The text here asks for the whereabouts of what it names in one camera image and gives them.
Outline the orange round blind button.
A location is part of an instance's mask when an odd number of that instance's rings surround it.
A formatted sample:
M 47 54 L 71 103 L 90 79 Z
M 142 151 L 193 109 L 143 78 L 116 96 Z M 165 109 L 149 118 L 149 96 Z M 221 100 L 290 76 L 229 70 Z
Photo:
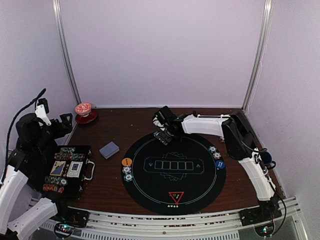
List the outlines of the orange round blind button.
M 128 158 L 128 157 L 124 158 L 124 159 L 121 161 L 121 164 L 122 164 L 122 166 L 124 166 L 124 167 L 130 167 L 130 166 L 132 165 L 132 163 L 133 163 L 133 160 L 132 160 L 131 158 Z

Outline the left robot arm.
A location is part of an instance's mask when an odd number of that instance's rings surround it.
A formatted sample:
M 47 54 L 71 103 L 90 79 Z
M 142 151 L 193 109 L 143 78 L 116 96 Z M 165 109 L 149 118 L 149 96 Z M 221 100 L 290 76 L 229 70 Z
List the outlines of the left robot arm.
M 0 180 L 0 238 L 2 240 L 25 240 L 51 217 L 61 222 L 72 218 L 61 193 L 45 192 L 31 209 L 9 221 L 18 196 L 24 186 L 41 191 L 45 176 L 54 164 L 56 139 L 73 130 L 73 115 L 65 113 L 59 119 L 49 119 L 48 102 L 39 96 L 23 107 L 34 105 L 34 112 L 22 117 L 15 115 L 10 124 L 16 128 L 18 139 L 15 149 L 5 155 L 5 167 Z

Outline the red triangle marker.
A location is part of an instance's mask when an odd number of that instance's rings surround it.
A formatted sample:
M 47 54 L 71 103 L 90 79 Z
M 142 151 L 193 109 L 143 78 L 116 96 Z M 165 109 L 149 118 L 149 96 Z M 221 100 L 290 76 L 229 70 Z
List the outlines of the red triangle marker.
M 169 192 L 169 196 L 172 198 L 172 200 L 174 201 L 174 203 L 176 205 L 178 205 L 184 195 L 184 191 L 174 191 L 174 192 Z

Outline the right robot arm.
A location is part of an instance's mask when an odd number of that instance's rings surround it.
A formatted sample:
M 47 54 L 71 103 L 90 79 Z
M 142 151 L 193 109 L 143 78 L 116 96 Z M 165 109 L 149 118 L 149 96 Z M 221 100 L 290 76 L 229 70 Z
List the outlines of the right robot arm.
M 258 207 L 244 209 L 239 213 L 243 225 L 286 216 L 286 211 L 281 211 L 279 206 L 283 199 L 269 175 L 276 162 L 266 148 L 258 148 L 253 128 L 241 111 L 221 115 L 193 112 L 176 116 L 168 106 L 164 106 L 154 114 L 152 122 L 160 129 L 154 133 L 155 138 L 164 145 L 179 139 L 183 134 L 220 137 L 225 143 L 228 156 L 240 163 L 256 191 Z

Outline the blue white chip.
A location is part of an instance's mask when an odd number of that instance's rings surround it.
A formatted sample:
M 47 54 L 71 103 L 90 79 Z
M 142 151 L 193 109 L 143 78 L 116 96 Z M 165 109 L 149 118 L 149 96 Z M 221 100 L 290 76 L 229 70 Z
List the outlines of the blue white chip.
M 221 159 L 221 157 L 222 157 L 222 155 L 221 155 L 220 152 L 214 152 L 214 153 L 212 154 L 212 156 L 213 156 L 213 158 L 214 158 L 215 160 L 219 160 L 219 159 Z
M 124 166 L 122 168 L 122 172 L 126 175 L 126 174 L 131 174 L 132 173 L 132 168 L 130 166 Z

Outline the blue round blind button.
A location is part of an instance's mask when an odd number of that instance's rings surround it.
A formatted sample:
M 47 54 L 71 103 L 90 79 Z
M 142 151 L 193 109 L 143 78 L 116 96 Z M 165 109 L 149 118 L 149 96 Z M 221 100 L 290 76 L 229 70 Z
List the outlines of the blue round blind button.
M 215 167 L 216 167 L 217 169 L 221 170 L 221 169 L 224 169 L 224 168 L 226 167 L 226 164 L 225 164 L 225 162 L 222 161 L 222 160 L 217 160 L 217 161 L 215 162 Z

